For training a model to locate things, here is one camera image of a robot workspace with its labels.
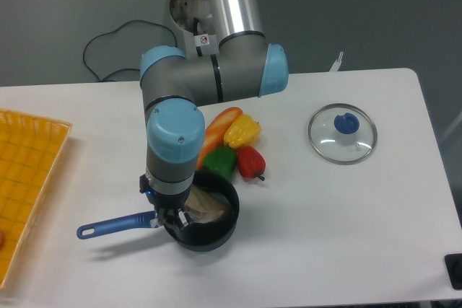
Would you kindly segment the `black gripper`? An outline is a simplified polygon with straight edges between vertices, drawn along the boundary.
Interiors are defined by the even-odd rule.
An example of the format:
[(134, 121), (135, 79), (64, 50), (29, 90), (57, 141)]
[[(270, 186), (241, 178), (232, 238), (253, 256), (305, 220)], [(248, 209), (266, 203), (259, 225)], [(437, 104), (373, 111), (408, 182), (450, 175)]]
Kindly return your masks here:
[(189, 226), (191, 219), (184, 205), (190, 190), (191, 179), (170, 184), (154, 178), (150, 180), (147, 174), (139, 178), (139, 191), (146, 195), (156, 211), (154, 228), (185, 229)]

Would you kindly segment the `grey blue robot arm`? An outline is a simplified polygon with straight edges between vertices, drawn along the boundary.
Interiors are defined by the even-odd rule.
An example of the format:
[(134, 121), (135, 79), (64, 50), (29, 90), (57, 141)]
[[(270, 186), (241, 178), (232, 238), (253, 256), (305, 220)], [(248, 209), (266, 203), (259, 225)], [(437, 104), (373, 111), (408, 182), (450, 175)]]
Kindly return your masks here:
[(187, 58), (176, 47), (158, 46), (140, 63), (147, 132), (146, 173), (141, 189), (158, 223), (185, 229), (188, 197), (205, 138), (202, 105), (284, 90), (288, 64), (280, 45), (267, 43), (256, 0), (207, 0), (217, 52)]

